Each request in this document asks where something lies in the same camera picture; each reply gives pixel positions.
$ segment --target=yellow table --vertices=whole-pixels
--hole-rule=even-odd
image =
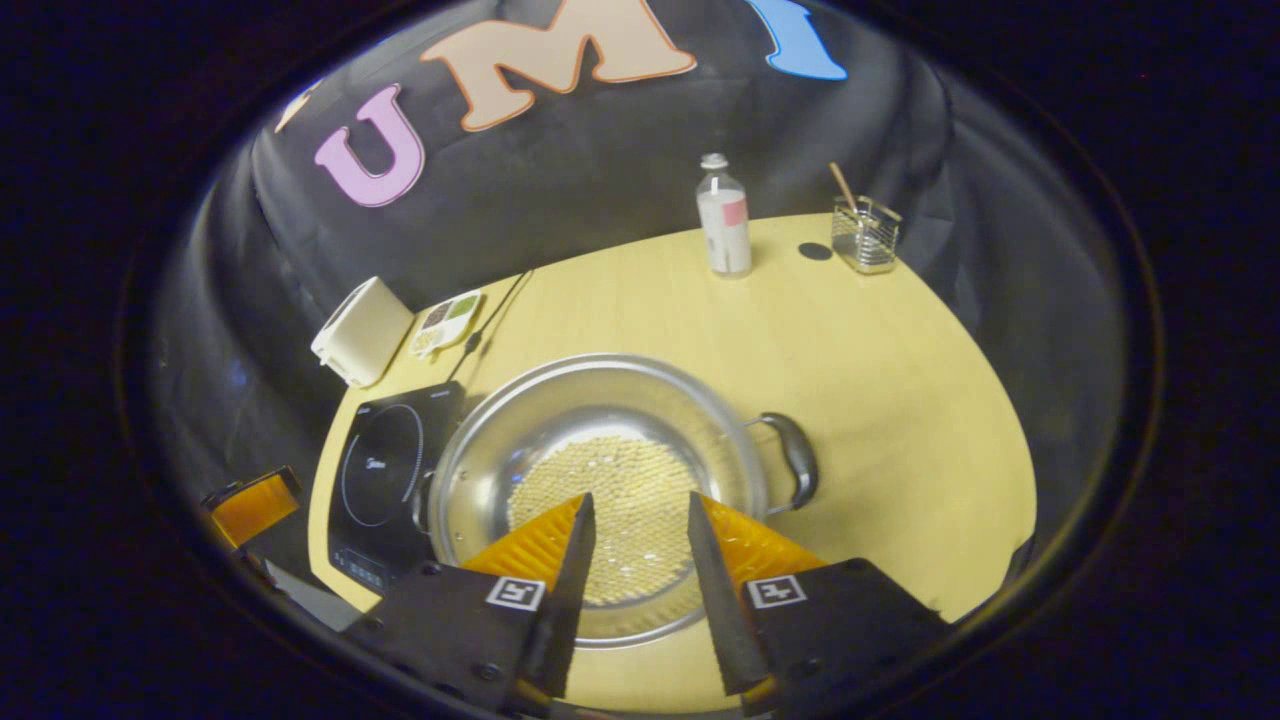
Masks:
[[[531,273],[457,379],[467,407],[516,375],[584,352],[634,352],[712,387],[744,419],[792,416],[809,434],[822,484],[813,502],[768,524],[826,561],[867,557],[955,620],[1001,584],[1030,534],[1036,487],[1027,441],[982,351],[910,268],[859,275],[826,242],[831,215],[753,220],[754,268],[722,281],[701,231],[632,242]],[[483,322],[509,287],[484,288]],[[378,596],[329,565],[328,519],[342,445],[360,404],[443,382],[461,343],[417,360],[402,347],[387,375],[347,392],[311,492],[311,568],[369,610]],[[792,479],[772,430],[753,425],[772,498]],[[577,650],[570,702],[678,712],[726,698],[707,623],[649,644]]]

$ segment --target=power cord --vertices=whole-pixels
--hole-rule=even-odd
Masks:
[[[524,273],[520,273],[520,275],[516,278],[516,282],[511,283],[511,287],[507,288],[507,295],[502,296],[502,300],[498,302],[498,306],[493,309],[493,313],[489,313],[489,318],[484,322],[483,325],[480,325],[480,329],[471,333],[471,336],[467,338],[467,343],[462,346],[462,357],[458,357],[458,364],[453,366],[453,372],[449,373],[449,377],[445,378],[444,382],[452,380],[453,375],[458,374],[458,368],[462,366],[462,361],[466,360],[468,355],[475,352],[477,347],[480,347],[480,338],[484,336],[485,328],[488,328],[489,323],[492,323],[493,319],[498,316],[498,311],[500,311],[502,306],[507,304],[508,299],[511,299],[511,293],[516,291],[516,286],[520,284],[520,281],[525,279],[525,275],[532,272],[534,272],[532,269],[529,269],[525,270]]]

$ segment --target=black induction cooktop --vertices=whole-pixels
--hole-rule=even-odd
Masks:
[[[329,562],[379,594],[433,559],[411,500],[428,489],[462,397],[462,387],[449,382],[356,409],[329,502]]]

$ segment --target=bottle cap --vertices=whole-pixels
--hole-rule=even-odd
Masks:
[[[704,170],[721,170],[728,167],[728,160],[724,159],[719,152],[710,152],[703,155],[703,169]]]

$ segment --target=metal utensil holder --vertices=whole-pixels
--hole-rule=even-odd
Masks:
[[[831,249],[863,274],[887,273],[897,264],[897,237],[902,217],[859,195],[854,208],[836,196],[831,215]]]

